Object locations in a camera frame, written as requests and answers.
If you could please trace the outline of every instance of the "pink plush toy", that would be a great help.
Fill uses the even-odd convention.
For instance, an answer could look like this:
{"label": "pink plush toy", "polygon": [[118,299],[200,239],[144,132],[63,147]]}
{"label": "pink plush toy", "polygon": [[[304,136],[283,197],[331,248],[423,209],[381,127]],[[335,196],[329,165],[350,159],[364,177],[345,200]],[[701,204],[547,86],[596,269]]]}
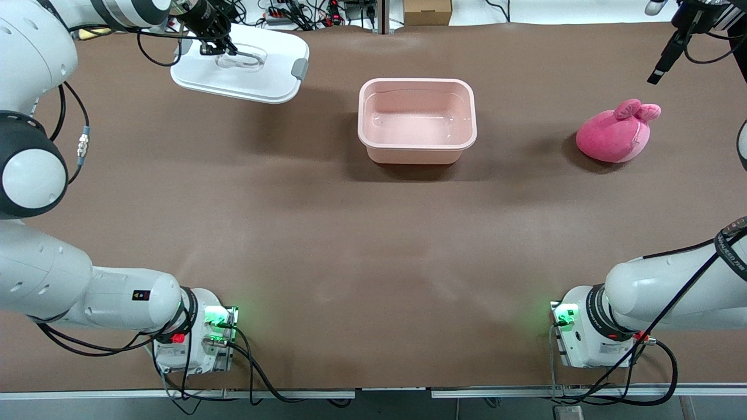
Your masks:
{"label": "pink plush toy", "polygon": [[648,121],[661,115],[654,104],[628,99],[616,110],[596,114],[576,133],[576,145],[590,158],[622,163],[638,156],[648,142]]}

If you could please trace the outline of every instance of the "plush toy ear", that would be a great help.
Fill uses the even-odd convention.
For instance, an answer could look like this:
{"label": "plush toy ear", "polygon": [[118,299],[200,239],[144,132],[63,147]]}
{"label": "plush toy ear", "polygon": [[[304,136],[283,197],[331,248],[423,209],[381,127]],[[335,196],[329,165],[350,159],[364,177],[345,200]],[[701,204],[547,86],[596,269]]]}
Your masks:
{"label": "plush toy ear", "polygon": [[644,121],[657,119],[661,115],[661,108],[656,104],[643,104],[636,112],[636,117]]}
{"label": "plush toy ear", "polygon": [[615,110],[615,118],[618,120],[624,120],[625,118],[632,117],[639,108],[641,108],[641,101],[638,99],[628,99],[617,107]]}

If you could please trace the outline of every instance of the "pink plastic box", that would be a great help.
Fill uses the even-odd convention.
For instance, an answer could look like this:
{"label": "pink plastic box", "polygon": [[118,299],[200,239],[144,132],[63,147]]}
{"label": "pink plastic box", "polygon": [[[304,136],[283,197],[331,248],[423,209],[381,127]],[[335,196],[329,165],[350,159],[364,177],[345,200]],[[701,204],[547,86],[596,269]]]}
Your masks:
{"label": "pink plastic box", "polygon": [[454,78],[370,80],[358,137],[380,164],[452,164],[477,137],[472,88]]}

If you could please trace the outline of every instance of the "table surface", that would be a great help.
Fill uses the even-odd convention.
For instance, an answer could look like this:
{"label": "table surface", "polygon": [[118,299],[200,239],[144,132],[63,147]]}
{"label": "table surface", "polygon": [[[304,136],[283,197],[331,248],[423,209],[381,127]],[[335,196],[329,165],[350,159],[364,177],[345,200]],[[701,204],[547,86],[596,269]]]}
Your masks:
{"label": "table surface", "polygon": [[[28,223],[97,265],[166,271],[238,305],[279,388],[549,384],[550,300],[744,214],[734,143],[747,88],[731,60],[682,59],[647,84],[671,31],[333,28],[302,35],[309,74],[284,105],[181,89],[133,36],[79,43],[71,83],[90,111],[90,154],[65,200]],[[161,60],[173,50],[147,41]],[[693,41],[699,57],[727,49]],[[356,109],[360,86],[376,77],[466,81],[477,142],[450,167],[374,164]],[[54,96],[38,111],[48,128]],[[643,153],[612,167],[580,155],[578,126],[631,97],[663,108]],[[80,120],[69,106],[58,141],[68,162]],[[131,336],[76,334],[110,345]],[[744,381],[747,368],[730,362],[747,347],[742,332],[657,335],[682,382]],[[8,313],[0,337],[0,391],[161,385],[144,351],[76,356]],[[649,353],[633,381],[668,382],[664,358]],[[245,367],[193,386],[246,387]],[[559,381],[598,375],[561,368]]]}

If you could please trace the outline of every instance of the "cardboard box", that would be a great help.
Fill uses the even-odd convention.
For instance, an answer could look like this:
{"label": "cardboard box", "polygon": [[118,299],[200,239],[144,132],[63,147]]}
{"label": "cardboard box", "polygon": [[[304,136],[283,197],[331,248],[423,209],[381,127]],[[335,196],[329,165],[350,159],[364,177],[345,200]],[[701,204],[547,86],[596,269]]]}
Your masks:
{"label": "cardboard box", "polygon": [[449,25],[451,0],[404,0],[405,25]]}

